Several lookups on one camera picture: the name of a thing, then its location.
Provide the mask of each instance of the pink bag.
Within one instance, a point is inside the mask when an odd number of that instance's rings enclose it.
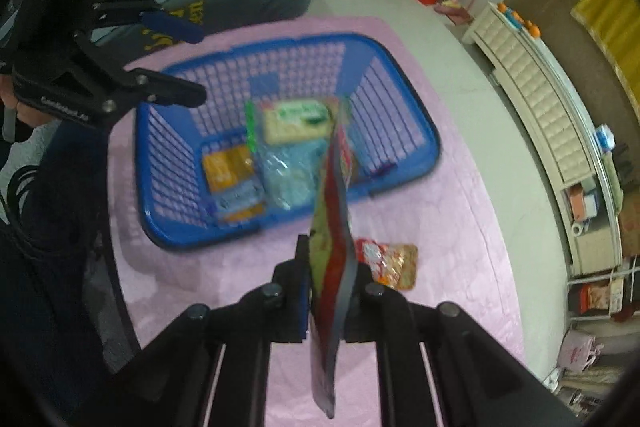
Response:
[[[596,361],[602,349],[602,344],[596,346],[595,341],[596,338],[589,333],[567,331],[560,346],[558,365],[576,373],[584,371]]]

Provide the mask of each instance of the brown wall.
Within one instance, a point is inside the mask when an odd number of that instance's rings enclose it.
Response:
[[[607,123],[616,143],[629,146],[628,159],[640,178],[640,125],[625,91],[587,31],[570,15],[579,0],[506,0],[525,19],[535,22],[542,39],[558,59],[597,125]]]

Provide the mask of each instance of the orange fruit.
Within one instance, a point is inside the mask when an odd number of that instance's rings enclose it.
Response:
[[[533,24],[531,28],[529,28],[529,35],[531,35],[534,39],[537,39],[542,34],[540,33],[540,28]]]

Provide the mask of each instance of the basket mesh side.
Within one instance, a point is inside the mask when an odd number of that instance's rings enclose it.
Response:
[[[373,58],[351,95],[351,105],[353,120],[367,150],[367,170],[397,164],[425,144],[402,95],[377,58]]]
[[[201,137],[223,134],[245,125],[244,104],[335,94],[345,44],[321,43],[282,47],[176,73],[207,89],[207,102],[190,109]]]
[[[200,217],[193,151],[153,107],[149,110],[148,125],[154,210],[173,221],[206,227]]]

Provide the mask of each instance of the cardboard box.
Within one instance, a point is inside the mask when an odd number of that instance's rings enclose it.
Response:
[[[625,193],[625,203],[618,216],[618,222],[622,237],[622,255],[640,255],[640,191]]]

